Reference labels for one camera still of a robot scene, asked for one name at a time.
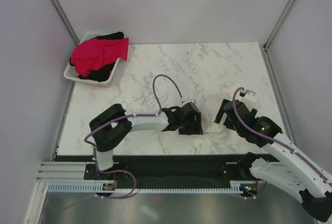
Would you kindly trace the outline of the white t-shirt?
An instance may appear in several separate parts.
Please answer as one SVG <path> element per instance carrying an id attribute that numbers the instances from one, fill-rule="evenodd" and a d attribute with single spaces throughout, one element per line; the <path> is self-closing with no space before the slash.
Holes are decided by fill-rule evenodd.
<path id="1" fill-rule="evenodd" d="M 218 145 L 220 149 L 224 146 L 234 146 L 245 143 L 245 140 L 238 136 L 238 134 L 230 129 L 227 129 L 223 123 L 226 116 L 221 118 L 220 123 L 215 123 L 215 118 L 221 107 L 222 101 L 232 100 L 236 85 L 227 91 L 220 93 L 208 92 L 206 96 L 198 102 L 198 108 L 202 113 L 202 130 L 203 135 L 200 136 L 200 143 L 204 145 Z"/>

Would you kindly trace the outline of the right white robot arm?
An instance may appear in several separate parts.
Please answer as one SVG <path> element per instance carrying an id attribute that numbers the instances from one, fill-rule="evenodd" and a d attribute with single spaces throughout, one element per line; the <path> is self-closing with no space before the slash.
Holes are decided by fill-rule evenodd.
<path id="1" fill-rule="evenodd" d="M 215 118 L 237 132 L 247 142 L 271 154 L 288 171 L 284 171 L 252 152 L 238 162 L 238 174 L 243 179 L 262 179 L 294 197 L 314 219 L 327 222 L 331 217 L 331 174 L 317 166 L 268 117 L 257 117 L 257 110 L 235 100 L 224 99 Z"/>

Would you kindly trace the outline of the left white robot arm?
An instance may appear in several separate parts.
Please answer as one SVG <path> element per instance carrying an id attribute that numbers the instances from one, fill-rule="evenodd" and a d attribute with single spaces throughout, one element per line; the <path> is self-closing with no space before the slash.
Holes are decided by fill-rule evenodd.
<path id="1" fill-rule="evenodd" d="M 114 104 L 90 121 L 85 142 L 93 137 L 95 171 L 108 179 L 114 173 L 113 150 L 129 133 L 177 131 L 179 135 L 202 135 L 201 120 L 202 114 L 193 102 L 161 108 L 158 113 L 127 111 L 121 104 Z"/>

